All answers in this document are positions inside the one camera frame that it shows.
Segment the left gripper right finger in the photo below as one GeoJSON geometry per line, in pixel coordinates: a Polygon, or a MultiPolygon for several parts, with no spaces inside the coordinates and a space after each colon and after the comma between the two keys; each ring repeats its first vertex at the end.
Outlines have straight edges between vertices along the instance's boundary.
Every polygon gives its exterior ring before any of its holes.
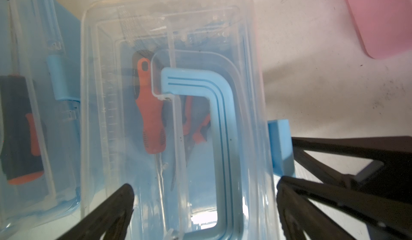
{"type": "Polygon", "coordinates": [[[277,184],[277,207],[287,240],[305,240],[307,237],[312,240],[354,239],[306,197],[298,194],[292,179],[284,176],[277,184]]]}

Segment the pink toolbox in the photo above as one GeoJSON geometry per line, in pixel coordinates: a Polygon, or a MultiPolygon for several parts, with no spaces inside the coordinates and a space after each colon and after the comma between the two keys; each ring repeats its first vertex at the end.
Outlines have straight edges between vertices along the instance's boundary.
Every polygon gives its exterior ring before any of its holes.
{"type": "Polygon", "coordinates": [[[362,47],[374,59],[412,49],[412,0],[346,0],[362,47]]]}

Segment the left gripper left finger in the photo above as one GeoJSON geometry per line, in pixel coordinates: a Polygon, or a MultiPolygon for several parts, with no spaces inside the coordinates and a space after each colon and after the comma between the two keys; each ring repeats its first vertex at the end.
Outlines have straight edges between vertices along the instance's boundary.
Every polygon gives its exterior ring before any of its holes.
{"type": "Polygon", "coordinates": [[[60,240],[124,240],[133,215],[134,191],[122,185],[60,240]]]}

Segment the blue toolbox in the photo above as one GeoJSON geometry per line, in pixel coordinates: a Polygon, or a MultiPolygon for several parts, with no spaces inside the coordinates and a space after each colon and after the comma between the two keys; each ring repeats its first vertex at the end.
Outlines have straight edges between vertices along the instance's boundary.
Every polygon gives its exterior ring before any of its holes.
{"type": "Polygon", "coordinates": [[[124,184],[134,191],[128,240],[278,240],[275,149],[286,121],[266,119],[253,0],[100,0],[81,27],[81,215],[124,184]],[[164,102],[164,186],[143,145],[132,57],[148,50],[164,102]],[[182,97],[210,104],[207,142],[185,160],[182,97]]]}
{"type": "MultiPolygon", "coordinates": [[[[56,0],[11,0],[44,174],[10,185],[1,165],[1,239],[72,213],[80,201],[80,22],[56,0]]],[[[10,75],[7,0],[1,0],[1,76],[10,75]]]]}

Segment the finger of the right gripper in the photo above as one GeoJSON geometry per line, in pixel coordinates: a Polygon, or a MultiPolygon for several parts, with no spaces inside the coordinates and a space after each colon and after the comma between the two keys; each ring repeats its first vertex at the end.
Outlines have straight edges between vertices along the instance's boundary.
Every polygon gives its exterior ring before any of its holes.
{"type": "Polygon", "coordinates": [[[291,182],[297,193],[310,202],[315,200],[339,210],[371,227],[382,229],[391,237],[400,240],[412,237],[410,204],[304,179],[293,178],[291,182]]]}
{"type": "Polygon", "coordinates": [[[345,188],[404,188],[412,186],[412,138],[351,139],[292,138],[294,158],[323,183],[345,188]],[[319,162],[307,151],[371,159],[381,166],[366,167],[366,177],[342,174],[319,162]]]}

